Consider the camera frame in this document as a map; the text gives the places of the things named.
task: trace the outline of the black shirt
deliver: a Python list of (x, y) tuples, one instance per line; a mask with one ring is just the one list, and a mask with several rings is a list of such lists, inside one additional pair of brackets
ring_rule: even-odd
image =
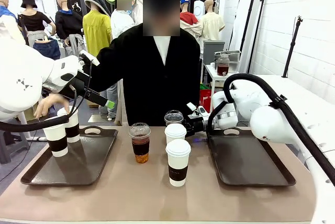
[(140, 24), (100, 51), (90, 87), (101, 92), (123, 79), (128, 124), (164, 126), (167, 111), (179, 110), (185, 118), (192, 113), (187, 103), (199, 104), (199, 56), (195, 38), (180, 29), (180, 36), (170, 39), (164, 65), (154, 38), (143, 36)]
[(83, 35), (83, 17), (76, 12), (64, 14), (60, 11), (55, 16), (57, 35), (60, 39), (66, 39), (70, 34)]
[(28, 31), (44, 30), (43, 21), (45, 21), (47, 24), (51, 23), (51, 20), (40, 11), (37, 11), (36, 14), (32, 16), (26, 16), (22, 14), (22, 17)]

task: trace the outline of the plastic cup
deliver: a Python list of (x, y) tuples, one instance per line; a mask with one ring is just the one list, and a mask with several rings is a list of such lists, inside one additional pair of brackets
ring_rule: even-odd
[[(57, 117), (58, 116), (48, 118), (46, 120), (50, 120)], [(65, 124), (44, 128), (43, 131), (47, 137), (49, 148), (54, 157), (61, 157), (68, 153), (68, 143), (66, 141)]]
[(166, 126), (168, 126), (169, 124), (173, 123), (181, 124), (184, 120), (184, 117), (180, 111), (170, 110), (165, 114), (164, 120), (166, 122)]
[(184, 139), (175, 139), (166, 145), (165, 150), (169, 163), (170, 184), (176, 187), (183, 186), (186, 181), (191, 146)]
[(182, 124), (169, 124), (165, 129), (166, 144), (174, 139), (185, 139), (187, 130)]
[(145, 123), (130, 127), (129, 135), (137, 163), (146, 163), (149, 159), (150, 132), (150, 127)]
[[(57, 112), (57, 116), (59, 117), (67, 114), (68, 113), (66, 112), (64, 107)], [(69, 118), (69, 122), (65, 123), (65, 132), (68, 143), (74, 143), (80, 140), (78, 110)]]

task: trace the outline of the blue cap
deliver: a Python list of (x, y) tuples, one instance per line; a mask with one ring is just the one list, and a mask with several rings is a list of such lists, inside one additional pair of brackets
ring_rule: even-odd
[(189, 3), (189, 0), (180, 0), (180, 4)]

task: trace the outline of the white brick wall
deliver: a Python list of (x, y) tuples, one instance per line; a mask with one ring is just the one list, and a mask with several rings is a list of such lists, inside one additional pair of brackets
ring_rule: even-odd
[(221, 40), (226, 42), (225, 49), (229, 45), (238, 2), (239, 0), (225, 0), (224, 2), (224, 21), (226, 26), (221, 33)]
[(251, 73), (283, 74), (298, 15), (288, 78), (335, 104), (334, 0), (265, 0)]

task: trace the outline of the hand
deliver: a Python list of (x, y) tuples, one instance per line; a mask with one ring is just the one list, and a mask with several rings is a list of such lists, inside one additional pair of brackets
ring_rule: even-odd
[(69, 45), (69, 41), (70, 41), (69, 38), (66, 38), (66, 39), (64, 40), (64, 42), (65, 42), (65, 44), (66, 44), (67, 46), (70, 46), (70, 45)]
[(49, 108), (54, 104), (62, 104), (67, 113), (70, 113), (69, 101), (59, 94), (50, 94), (46, 98), (42, 99), (38, 104), (34, 116), (40, 118), (48, 114)]

